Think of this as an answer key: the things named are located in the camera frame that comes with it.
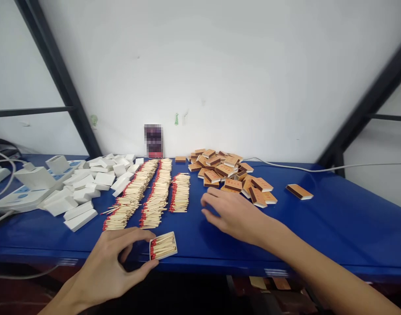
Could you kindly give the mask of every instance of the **black metal frame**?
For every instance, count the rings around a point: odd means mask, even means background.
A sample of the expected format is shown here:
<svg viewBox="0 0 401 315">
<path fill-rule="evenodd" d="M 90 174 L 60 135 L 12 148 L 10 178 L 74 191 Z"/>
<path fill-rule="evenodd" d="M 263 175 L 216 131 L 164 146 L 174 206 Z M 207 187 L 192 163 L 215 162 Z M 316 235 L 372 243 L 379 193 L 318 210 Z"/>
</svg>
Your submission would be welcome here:
<svg viewBox="0 0 401 315">
<path fill-rule="evenodd" d="M 46 63 L 65 107 L 0 110 L 0 117 L 34 115 L 51 112 L 69 112 L 85 148 L 91 158 L 101 156 L 91 125 L 82 107 L 77 91 L 63 62 L 59 48 L 50 31 L 38 0 L 15 0 L 17 7 Z"/>
<path fill-rule="evenodd" d="M 344 165 L 343 153 L 371 119 L 401 121 L 401 116 L 376 114 L 400 84 L 401 46 L 320 156 L 317 163 L 325 168 L 330 168 L 333 165 Z M 338 170 L 337 173 L 345 177 L 344 170 Z"/>
</svg>

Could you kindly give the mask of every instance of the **hand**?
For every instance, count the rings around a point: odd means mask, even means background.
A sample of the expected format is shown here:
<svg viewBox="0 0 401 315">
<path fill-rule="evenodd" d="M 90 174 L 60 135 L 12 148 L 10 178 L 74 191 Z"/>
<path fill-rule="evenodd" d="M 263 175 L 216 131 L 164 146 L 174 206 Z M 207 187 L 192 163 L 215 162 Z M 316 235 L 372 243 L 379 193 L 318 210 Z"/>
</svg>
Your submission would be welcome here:
<svg viewBox="0 0 401 315">
<path fill-rule="evenodd" d="M 202 209 L 208 222 L 232 237 L 262 248 L 277 255 L 281 240 L 293 234 L 283 223 L 260 211 L 240 194 L 208 188 L 200 200 L 202 206 L 210 204 L 221 217 Z"/>
<path fill-rule="evenodd" d="M 145 279 L 158 265 L 158 260 L 148 261 L 140 269 L 128 273 L 117 260 L 119 253 L 124 250 L 120 257 L 123 263 L 134 242 L 149 242 L 153 238 L 154 233 L 137 227 L 103 232 L 87 261 L 74 276 L 72 288 L 67 295 L 71 299 L 78 297 L 82 309 L 122 296 Z"/>
</svg>

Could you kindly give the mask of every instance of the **green mark on wall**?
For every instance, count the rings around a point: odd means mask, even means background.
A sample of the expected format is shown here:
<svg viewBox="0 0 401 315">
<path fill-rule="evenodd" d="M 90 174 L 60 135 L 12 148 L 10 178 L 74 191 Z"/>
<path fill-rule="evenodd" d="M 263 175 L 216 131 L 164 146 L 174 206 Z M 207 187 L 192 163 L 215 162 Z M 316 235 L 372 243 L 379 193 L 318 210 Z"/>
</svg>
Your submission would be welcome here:
<svg viewBox="0 0 401 315">
<path fill-rule="evenodd" d="M 90 116 L 90 119 L 91 119 L 91 124 L 92 124 L 92 126 L 93 126 L 93 127 L 96 127 L 96 126 L 97 126 L 97 122 L 98 122 L 98 117 L 97 117 L 97 115 L 91 115 L 91 116 Z"/>
</svg>

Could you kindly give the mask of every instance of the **right hand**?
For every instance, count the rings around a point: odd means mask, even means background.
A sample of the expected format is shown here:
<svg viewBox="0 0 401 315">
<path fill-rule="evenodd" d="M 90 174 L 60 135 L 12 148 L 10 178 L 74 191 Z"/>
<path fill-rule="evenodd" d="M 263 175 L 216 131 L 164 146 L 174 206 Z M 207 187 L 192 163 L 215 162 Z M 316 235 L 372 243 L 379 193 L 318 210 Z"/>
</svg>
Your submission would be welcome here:
<svg viewBox="0 0 401 315">
<path fill-rule="evenodd" d="M 221 217 L 202 209 L 208 222 L 222 232 L 240 241 L 266 247 L 276 255 L 284 238 L 293 234 L 283 223 L 264 214 L 240 194 L 210 187 L 200 203 L 203 207 L 209 204 L 218 212 Z"/>
</svg>

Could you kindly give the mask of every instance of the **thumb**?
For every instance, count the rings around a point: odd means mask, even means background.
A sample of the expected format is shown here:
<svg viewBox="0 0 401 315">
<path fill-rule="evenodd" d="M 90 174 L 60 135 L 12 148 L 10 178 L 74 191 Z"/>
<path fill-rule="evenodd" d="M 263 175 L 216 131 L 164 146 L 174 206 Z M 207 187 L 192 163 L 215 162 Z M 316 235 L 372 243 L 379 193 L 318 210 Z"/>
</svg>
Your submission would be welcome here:
<svg viewBox="0 0 401 315">
<path fill-rule="evenodd" d="M 220 217 L 217 217 L 216 215 L 213 215 L 209 210 L 207 209 L 202 209 L 202 213 L 206 217 L 209 223 L 215 225 L 217 228 L 220 230 L 222 229 L 222 219 Z"/>
<path fill-rule="evenodd" d="M 151 270 L 153 270 L 156 266 L 158 266 L 158 260 L 153 259 L 147 261 L 145 264 L 141 266 L 141 268 L 136 269 L 127 274 L 127 284 L 130 289 L 134 285 L 140 283 L 145 277 L 149 274 Z"/>
</svg>

